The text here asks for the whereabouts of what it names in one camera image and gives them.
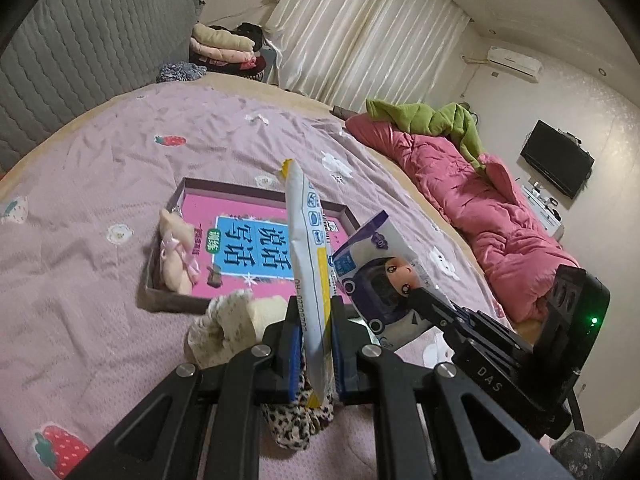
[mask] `nightstand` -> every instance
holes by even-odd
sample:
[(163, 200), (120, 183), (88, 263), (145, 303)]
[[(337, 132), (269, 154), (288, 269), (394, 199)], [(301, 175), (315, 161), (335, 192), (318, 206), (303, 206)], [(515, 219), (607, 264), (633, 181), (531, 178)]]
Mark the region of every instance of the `nightstand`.
[(562, 222), (545, 207), (545, 203), (542, 199), (535, 192), (527, 189), (525, 186), (522, 186), (522, 194), (524, 195), (524, 198), (527, 199), (531, 210), (536, 214), (538, 220), (540, 220), (540, 223), (546, 233), (556, 240), (562, 238), (562, 235), (564, 234), (564, 226), (562, 225)]

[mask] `cartoon doll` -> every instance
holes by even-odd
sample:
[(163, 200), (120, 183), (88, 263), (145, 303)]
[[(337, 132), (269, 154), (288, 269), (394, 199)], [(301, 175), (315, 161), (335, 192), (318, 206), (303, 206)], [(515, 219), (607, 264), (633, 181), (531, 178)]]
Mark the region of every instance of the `cartoon doll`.
[(403, 258), (376, 258), (357, 270), (353, 279), (342, 281), (362, 317), (375, 334), (407, 314), (407, 297), (422, 282), (415, 269)]

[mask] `television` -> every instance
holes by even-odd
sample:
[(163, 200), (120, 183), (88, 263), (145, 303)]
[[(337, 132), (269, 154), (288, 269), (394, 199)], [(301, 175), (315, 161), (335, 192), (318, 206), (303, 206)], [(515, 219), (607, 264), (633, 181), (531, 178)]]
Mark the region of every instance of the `television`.
[(538, 121), (520, 155), (569, 198), (575, 198), (591, 176), (593, 157), (571, 134)]

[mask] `white plastic packet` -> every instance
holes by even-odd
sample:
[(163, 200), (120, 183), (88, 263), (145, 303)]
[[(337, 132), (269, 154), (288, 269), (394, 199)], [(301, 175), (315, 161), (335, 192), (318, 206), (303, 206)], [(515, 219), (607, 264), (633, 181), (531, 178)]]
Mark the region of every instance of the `white plastic packet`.
[(384, 211), (335, 251), (333, 263), (342, 288), (380, 345), (389, 350), (433, 326), (408, 307), (410, 290), (425, 288), (452, 307)]
[(295, 160), (282, 165), (286, 178), (289, 254), (305, 341), (306, 373), (314, 390), (308, 407), (317, 408), (331, 388), (333, 362), (329, 314), (335, 281), (329, 265), (331, 244), (326, 236), (320, 197)]

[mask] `leopard print cloth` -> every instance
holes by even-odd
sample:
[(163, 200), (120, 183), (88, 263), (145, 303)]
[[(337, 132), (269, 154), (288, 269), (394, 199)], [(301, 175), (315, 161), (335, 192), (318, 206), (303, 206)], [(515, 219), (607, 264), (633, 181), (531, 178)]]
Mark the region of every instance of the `leopard print cloth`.
[(311, 435), (324, 430), (334, 420), (334, 403), (331, 393), (324, 398), (319, 408), (306, 407), (312, 389), (305, 372), (303, 356), (295, 402), (262, 405), (262, 414), (269, 425), (271, 436), (278, 446), (286, 449), (306, 449), (309, 447)]

